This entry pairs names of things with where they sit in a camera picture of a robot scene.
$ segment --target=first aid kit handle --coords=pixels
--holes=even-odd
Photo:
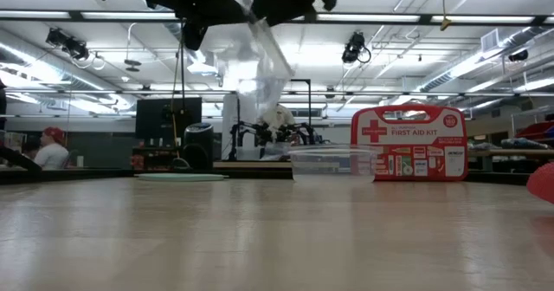
[[[435,120],[442,111],[442,107],[431,106],[431,105],[398,105],[398,106],[383,106],[372,108],[373,112],[382,120],[386,120],[387,123],[391,124],[402,124],[402,123],[429,123],[430,121]],[[408,111],[417,111],[425,112],[428,114],[428,120],[387,120],[384,118],[385,113],[394,113],[394,112],[408,112]]]

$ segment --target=red cap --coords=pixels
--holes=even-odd
[[[44,130],[44,134],[52,137],[54,141],[58,144],[61,144],[63,141],[63,131],[57,127],[47,127]]]

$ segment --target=table surface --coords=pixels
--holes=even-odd
[[[0,188],[19,290],[552,290],[554,204],[476,183]]]

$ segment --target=computer monitor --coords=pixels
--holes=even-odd
[[[202,98],[173,100],[177,137],[182,138],[187,126],[202,122]],[[171,100],[138,100],[135,137],[138,139],[173,139]]]

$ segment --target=red first aid kit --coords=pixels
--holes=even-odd
[[[424,120],[387,120],[386,113],[425,112]],[[459,181],[467,175],[467,134],[458,109],[427,105],[367,108],[352,118],[351,143],[379,156],[376,180]],[[358,161],[356,166],[364,166]]]

